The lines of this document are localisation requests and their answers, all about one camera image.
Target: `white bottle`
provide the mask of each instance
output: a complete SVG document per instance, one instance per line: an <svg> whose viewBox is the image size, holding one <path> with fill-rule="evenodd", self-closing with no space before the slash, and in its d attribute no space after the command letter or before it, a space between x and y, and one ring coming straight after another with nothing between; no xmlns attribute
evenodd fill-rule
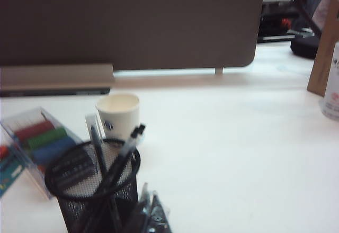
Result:
<svg viewBox="0 0 339 233"><path fill-rule="evenodd" d="M339 121L339 42L333 52L322 112L325 116Z"/></svg>

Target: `black mesh pen holder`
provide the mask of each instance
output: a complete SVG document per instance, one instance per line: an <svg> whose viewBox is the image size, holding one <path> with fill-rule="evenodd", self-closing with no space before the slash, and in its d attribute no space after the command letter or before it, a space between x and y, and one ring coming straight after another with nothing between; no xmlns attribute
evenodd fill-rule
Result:
<svg viewBox="0 0 339 233"><path fill-rule="evenodd" d="M119 180L112 185L112 165L124 144L105 139L102 153L107 173L101 174L91 142L77 145L49 165L45 173L48 190L56 196L69 233L119 233L138 203L136 175L140 154L129 157Z"/></svg>

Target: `clear plastic case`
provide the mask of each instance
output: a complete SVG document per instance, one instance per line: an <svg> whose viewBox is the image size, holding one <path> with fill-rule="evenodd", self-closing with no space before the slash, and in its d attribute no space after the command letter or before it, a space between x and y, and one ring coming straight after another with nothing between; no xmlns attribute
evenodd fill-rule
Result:
<svg viewBox="0 0 339 233"><path fill-rule="evenodd" d="M44 183L47 165L82 141L45 109L39 107L1 120L13 140L10 146L45 197L52 195Z"/></svg>

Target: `paper cup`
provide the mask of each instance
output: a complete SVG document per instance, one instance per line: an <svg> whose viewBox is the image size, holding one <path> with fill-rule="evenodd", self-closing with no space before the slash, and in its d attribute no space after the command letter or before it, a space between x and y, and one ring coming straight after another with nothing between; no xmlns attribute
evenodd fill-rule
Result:
<svg viewBox="0 0 339 233"><path fill-rule="evenodd" d="M111 94L101 98L96 109L107 138L126 140L139 126L139 98L133 94Z"/></svg>

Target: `white desk surface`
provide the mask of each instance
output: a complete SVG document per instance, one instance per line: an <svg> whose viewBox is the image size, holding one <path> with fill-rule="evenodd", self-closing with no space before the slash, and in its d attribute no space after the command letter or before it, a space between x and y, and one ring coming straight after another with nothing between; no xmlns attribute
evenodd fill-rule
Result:
<svg viewBox="0 0 339 233"><path fill-rule="evenodd" d="M272 43L222 76L117 75L111 92L137 94L147 125L138 188L158 191L173 232L339 232L339 123L306 91L312 65L289 43ZM84 116L98 98L3 98L1 117L42 106L88 139ZM1 199L1 230L66 227L56 199L22 174Z"/></svg>

